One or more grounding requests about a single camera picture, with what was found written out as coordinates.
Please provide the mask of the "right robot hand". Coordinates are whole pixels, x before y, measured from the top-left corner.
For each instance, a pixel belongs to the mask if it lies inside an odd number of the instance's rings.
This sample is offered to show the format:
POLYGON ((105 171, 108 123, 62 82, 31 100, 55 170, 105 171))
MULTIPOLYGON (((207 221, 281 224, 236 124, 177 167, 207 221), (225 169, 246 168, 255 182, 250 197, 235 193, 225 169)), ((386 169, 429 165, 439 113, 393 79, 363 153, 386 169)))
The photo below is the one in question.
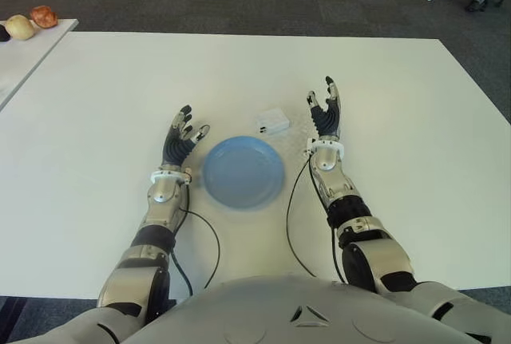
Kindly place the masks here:
POLYGON ((314 91, 307 95, 307 104, 310 109, 311 119, 320 139, 340 141, 341 130, 341 103, 339 91, 334 80, 326 76, 327 92, 329 97, 326 99, 327 108, 323 109, 317 99, 314 91))

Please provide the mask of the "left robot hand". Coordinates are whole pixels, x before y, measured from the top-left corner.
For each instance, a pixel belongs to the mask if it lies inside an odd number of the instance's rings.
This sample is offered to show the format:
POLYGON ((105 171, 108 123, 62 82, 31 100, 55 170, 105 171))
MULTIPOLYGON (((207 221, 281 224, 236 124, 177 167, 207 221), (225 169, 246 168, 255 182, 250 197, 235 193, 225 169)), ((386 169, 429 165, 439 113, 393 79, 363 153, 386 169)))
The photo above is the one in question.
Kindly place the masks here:
POLYGON ((162 165, 181 167, 188 155, 203 140, 209 130, 209 125, 194 129, 189 121, 192 119, 192 107, 186 105, 174 116, 169 126, 162 149, 162 165))

